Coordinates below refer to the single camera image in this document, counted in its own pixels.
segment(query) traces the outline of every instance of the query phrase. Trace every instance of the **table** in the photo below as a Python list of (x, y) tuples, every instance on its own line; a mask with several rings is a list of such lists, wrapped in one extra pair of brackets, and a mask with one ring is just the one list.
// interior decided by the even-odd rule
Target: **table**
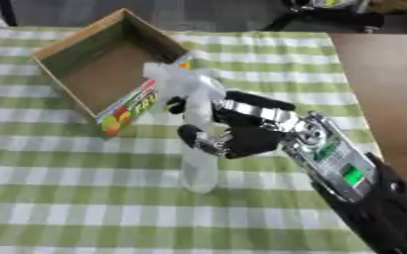
[(407, 35), (331, 35), (385, 160), (407, 180)]
[[(367, 253), (282, 152), (219, 160), (219, 187), (178, 181), (180, 116), (147, 113), (108, 141), (29, 59), (72, 29), (0, 30), (0, 253)], [(239, 87), (331, 116), (378, 153), (332, 41), (306, 33), (172, 33)]]

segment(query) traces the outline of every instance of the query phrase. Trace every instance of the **spray bottle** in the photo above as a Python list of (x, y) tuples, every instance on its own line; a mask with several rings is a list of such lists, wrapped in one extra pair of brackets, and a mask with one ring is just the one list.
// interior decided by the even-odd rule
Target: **spray bottle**
[[(208, 74), (207, 69), (185, 70), (163, 63), (145, 63), (144, 66), (144, 76), (156, 79), (157, 106), (165, 105), (176, 96), (186, 98), (185, 123), (212, 134), (210, 102), (224, 99), (225, 88)], [(182, 153), (183, 187), (197, 193), (210, 192), (218, 182), (217, 157), (186, 144), (182, 145)]]

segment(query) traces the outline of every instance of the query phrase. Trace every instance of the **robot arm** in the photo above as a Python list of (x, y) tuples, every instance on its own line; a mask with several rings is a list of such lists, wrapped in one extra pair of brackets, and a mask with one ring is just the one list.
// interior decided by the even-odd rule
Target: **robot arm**
[[(169, 102), (181, 113), (186, 101)], [(377, 253), (407, 253), (407, 183), (371, 154), (362, 154), (335, 123), (318, 112), (298, 116), (295, 106), (262, 96), (228, 91), (214, 101), (214, 121), (228, 125), (209, 136), (184, 125), (179, 136), (190, 147), (236, 159), (282, 146), (312, 180), (314, 189)]]

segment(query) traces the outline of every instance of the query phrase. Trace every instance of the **green and white tablecloth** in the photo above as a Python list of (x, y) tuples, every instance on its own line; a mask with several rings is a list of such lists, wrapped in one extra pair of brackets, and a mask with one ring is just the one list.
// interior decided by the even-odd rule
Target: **green and white tablecloth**
[[(181, 189), (182, 118), (91, 136), (29, 59), (72, 30), (0, 30), (0, 253), (369, 252), (282, 152), (219, 160), (216, 190)], [(331, 116), (378, 152), (328, 35), (172, 33), (229, 87)]]

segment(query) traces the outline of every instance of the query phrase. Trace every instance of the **open box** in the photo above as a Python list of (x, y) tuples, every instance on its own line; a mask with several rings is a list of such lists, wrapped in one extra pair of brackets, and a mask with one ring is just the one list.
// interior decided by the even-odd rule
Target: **open box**
[(40, 49), (34, 60), (105, 135), (117, 134), (156, 98), (148, 62), (188, 67), (187, 51), (126, 9)]

